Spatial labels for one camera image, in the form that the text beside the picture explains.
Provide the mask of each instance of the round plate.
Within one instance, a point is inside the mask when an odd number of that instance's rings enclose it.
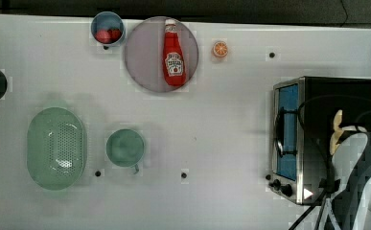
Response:
[[[72,185],[84,168],[83,135],[81,121],[64,108],[38,113],[27,135],[27,168],[35,183],[48,190]]]
[[[153,92],[170,92],[181,87],[168,85],[162,71],[166,19],[169,17],[158,16],[145,20],[133,29],[126,43],[125,64],[128,72],[134,81]],[[188,81],[197,70],[197,40],[192,32],[177,20],[176,30]]]

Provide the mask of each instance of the ketchup label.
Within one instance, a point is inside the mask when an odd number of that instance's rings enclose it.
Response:
[[[168,75],[181,76],[183,72],[183,60],[178,53],[172,52],[167,54],[165,59],[165,64],[167,66]]]
[[[167,25],[167,26],[165,26],[165,33],[166,32],[176,33],[176,27],[175,27],[175,25]]]

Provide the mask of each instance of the orange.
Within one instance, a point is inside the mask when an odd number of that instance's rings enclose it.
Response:
[[[223,58],[227,55],[227,45],[224,41],[218,41],[213,46],[213,54],[218,58]]]

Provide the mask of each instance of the white table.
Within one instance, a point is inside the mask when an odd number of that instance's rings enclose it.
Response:
[[[371,79],[371,30],[186,23],[197,73],[187,87],[155,94],[130,78],[123,47],[96,43],[90,21],[0,15],[0,69],[10,82],[0,101],[0,229],[287,229],[306,207],[264,179],[272,86],[304,75]],[[125,23],[129,35],[140,21]],[[211,60],[218,38],[230,48],[222,63]],[[88,139],[82,177],[61,192],[38,187],[26,168],[29,123],[52,100],[68,103]],[[147,139],[135,176],[104,153],[119,127]]]

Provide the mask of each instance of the toaster oven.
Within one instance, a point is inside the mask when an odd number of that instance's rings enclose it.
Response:
[[[302,77],[274,85],[273,95],[271,190],[296,204],[313,204],[326,179],[336,113],[343,111],[343,127],[371,131],[371,80]]]

